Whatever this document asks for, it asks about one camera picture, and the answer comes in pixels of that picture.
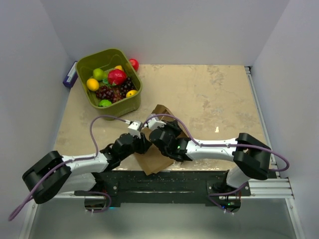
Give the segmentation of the brown cardboard box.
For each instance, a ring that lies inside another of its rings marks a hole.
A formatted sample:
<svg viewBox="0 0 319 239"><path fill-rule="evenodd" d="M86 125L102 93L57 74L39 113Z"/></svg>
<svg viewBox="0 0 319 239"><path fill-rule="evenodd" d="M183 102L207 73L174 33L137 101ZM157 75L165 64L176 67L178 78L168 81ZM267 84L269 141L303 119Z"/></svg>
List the brown cardboard box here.
<svg viewBox="0 0 319 239"><path fill-rule="evenodd" d="M164 105L156 105L151 114L168 114L173 115L173 113ZM169 117L158 117L160 120L173 121L173 118ZM185 131L185 128L181 126L180 123L178 125L181 127L182 132L179 137L188 137L188 134ZM149 134L151 130L147 127L141 130L147 138L149 139ZM175 161L168 157L165 157L161 154L156 146L152 144L152 146L148 149L145 154L134 154L135 159L137 160L141 169L145 172L146 175L156 174L160 171L166 170L170 165L172 165Z"/></svg>

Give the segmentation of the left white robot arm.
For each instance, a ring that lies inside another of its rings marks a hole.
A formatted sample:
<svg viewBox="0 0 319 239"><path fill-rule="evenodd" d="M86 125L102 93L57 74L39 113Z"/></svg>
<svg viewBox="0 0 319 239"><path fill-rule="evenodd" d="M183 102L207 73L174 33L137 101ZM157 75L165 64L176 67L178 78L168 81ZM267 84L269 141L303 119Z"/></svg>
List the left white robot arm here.
<svg viewBox="0 0 319 239"><path fill-rule="evenodd" d="M65 156L51 151L30 167L22 179L37 204L67 191L99 195L103 183L93 176L94 173L111 171L130 155L145 154L151 145L144 133L140 137L125 133L97 154Z"/></svg>

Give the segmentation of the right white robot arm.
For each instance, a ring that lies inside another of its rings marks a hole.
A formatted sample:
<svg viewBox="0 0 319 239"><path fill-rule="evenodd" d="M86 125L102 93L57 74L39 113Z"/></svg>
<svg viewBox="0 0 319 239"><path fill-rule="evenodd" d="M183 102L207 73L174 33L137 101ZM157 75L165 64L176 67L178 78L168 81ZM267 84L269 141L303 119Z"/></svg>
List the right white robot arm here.
<svg viewBox="0 0 319 239"><path fill-rule="evenodd" d="M226 171L221 182L213 187L218 193L232 196L250 179L267 180L269 176L269 147L247 133L227 140L198 140L182 137L182 129L176 120L151 119L150 142L165 157L178 162L200 159L218 159L234 162L234 168Z"/></svg>

